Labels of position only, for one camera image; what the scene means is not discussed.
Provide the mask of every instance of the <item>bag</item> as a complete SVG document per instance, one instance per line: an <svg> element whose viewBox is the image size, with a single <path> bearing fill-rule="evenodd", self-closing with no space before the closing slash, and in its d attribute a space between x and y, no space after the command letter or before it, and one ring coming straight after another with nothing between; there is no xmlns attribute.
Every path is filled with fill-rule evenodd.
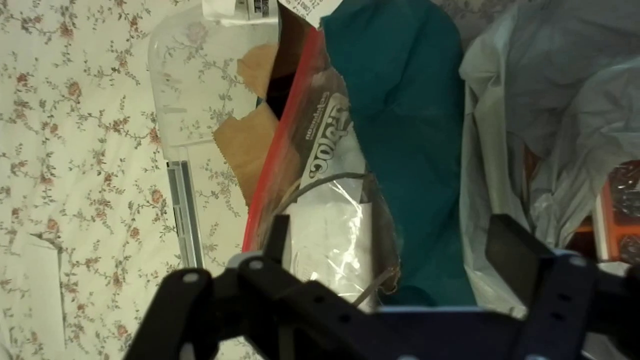
<svg viewBox="0 0 640 360"><path fill-rule="evenodd" d="M263 251L277 215L290 215L285 266L352 303L398 278L394 226L349 117L349 94L310 32L249 210L245 251Z"/></svg>

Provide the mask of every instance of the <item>clear plastic bag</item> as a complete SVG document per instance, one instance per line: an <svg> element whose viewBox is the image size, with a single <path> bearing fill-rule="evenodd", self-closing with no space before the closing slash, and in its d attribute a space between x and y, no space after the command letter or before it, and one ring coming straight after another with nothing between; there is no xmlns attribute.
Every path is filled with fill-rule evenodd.
<svg viewBox="0 0 640 360"><path fill-rule="evenodd" d="M263 251L290 215L285 266L349 301L392 290L398 251L391 215L367 175L343 77L323 32L307 39L297 80L251 204L245 251Z"/></svg>
<svg viewBox="0 0 640 360"><path fill-rule="evenodd" d="M206 19L194 6L164 21L150 37L148 71L182 263L212 273L239 252L247 222L247 203L215 132L256 110L278 51L278 16L247 5L265 2L236 2L231 19ZM251 58L265 68L249 71L255 55L273 56Z"/></svg>

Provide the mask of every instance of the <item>black metal frame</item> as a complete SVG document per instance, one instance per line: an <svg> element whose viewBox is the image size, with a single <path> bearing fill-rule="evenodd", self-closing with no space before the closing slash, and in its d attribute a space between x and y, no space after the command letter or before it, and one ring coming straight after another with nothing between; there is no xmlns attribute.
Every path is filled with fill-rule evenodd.
<svg viewBox="0 0 640 360"><path fill-rule="evenodd" d="M574 360L589 329L640 356L631 337L638 329L638 273L621 281L598 274L578 254L552 257L511 219L493 220L493 243L531 259L509 263L509 254L493 252L496 245L489 247L489 259L500 274L537 274L506 276L511 287L531 283L517 287L528 305L527 321L484 311L364 314L321 283L301 283L281 266L287 226L287 219L277 219L266 252L243 254L218 278L196 268L167 276L126 359L178 360L194 352L210 360L223 340L245 337L265 359L285 360Z"/></svg>

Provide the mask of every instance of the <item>teal fabric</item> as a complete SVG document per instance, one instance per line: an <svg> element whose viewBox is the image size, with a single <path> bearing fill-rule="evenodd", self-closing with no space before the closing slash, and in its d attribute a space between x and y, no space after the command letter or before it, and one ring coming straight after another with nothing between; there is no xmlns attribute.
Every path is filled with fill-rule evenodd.
<svg viewBox="0 0 640 360"><path fill-rule="evenodd" d="M344 0L323 21L356 134L402 238L391 305L473 305L458 226L460 37L428 0Z"/></svg>

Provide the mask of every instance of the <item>red object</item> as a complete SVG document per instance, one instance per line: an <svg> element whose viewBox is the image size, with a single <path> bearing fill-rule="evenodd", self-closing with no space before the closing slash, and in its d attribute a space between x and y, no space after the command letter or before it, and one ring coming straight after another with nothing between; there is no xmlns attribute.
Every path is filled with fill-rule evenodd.
<svg viewBox="0 0 640 360"><path fill-rule="evenodd" d="M283 120L277 129L263 175L256 184L255 199L249 209L243 252L259 251L263 247L263 240L266 237L265 224L271 224L271 219L274 216L274 210L281 204L283 196L287 195L287 190L290 190L290 187L301 178L304 171L304 164L301 164L301 157L294 151L293 132L307 104L307 89L318 66L325 66L318 64L325 62L325 56L321 56L323 49L323 32L308 32L290 98L285 106Z"/></svg>

